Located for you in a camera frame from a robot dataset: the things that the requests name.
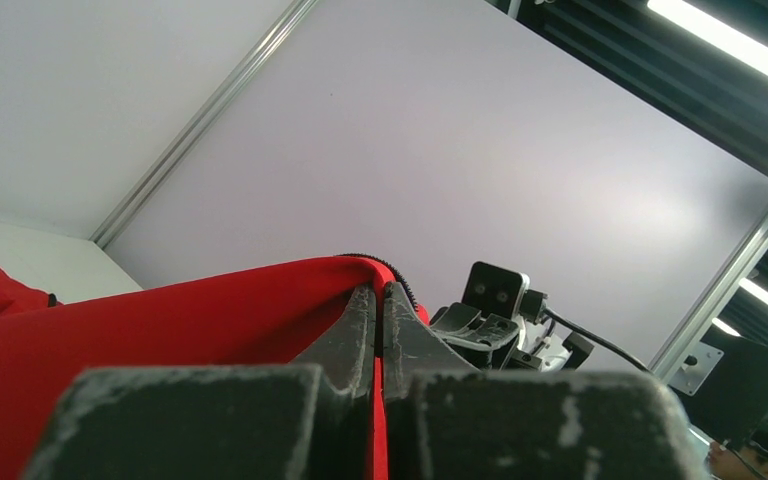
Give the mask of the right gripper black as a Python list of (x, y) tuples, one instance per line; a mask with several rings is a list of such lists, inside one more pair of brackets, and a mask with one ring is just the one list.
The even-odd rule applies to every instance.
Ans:
[(430, 328), (450, 345), (481, 352), (501, 349), (501, 362), (493, 360), (492, 370), (576, 370), (595, 348), (578, 333), (562, 337), (558, 322), (550, 317), (539, 323), (522, 317), (512, 321), (496, 314), (483, 316), (480, 309), (458, 302), (441, 308), (432, 317)]

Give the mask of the red jacket black lining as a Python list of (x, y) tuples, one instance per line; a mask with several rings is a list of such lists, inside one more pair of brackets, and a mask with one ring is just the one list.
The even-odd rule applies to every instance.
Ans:
[(353, 253), (62, 304), (0, 268), (0, 479), (25, 466), (63, 391), (91, 367), (282, 364), (351, 292), (402, 275)]

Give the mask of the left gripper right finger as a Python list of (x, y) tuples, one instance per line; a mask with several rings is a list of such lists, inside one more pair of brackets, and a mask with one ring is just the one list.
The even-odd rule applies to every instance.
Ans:
[(392, 479), (704, 479), (676, 396), (633, 372), (480, 371), (391, 282), (382, 307)]

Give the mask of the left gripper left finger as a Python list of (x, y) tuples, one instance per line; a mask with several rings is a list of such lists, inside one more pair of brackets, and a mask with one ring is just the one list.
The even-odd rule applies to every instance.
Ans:
[(59, 400), (26, 479), (362, 479), (377, 299), (357, 287), (284, 365), (89, 370)]

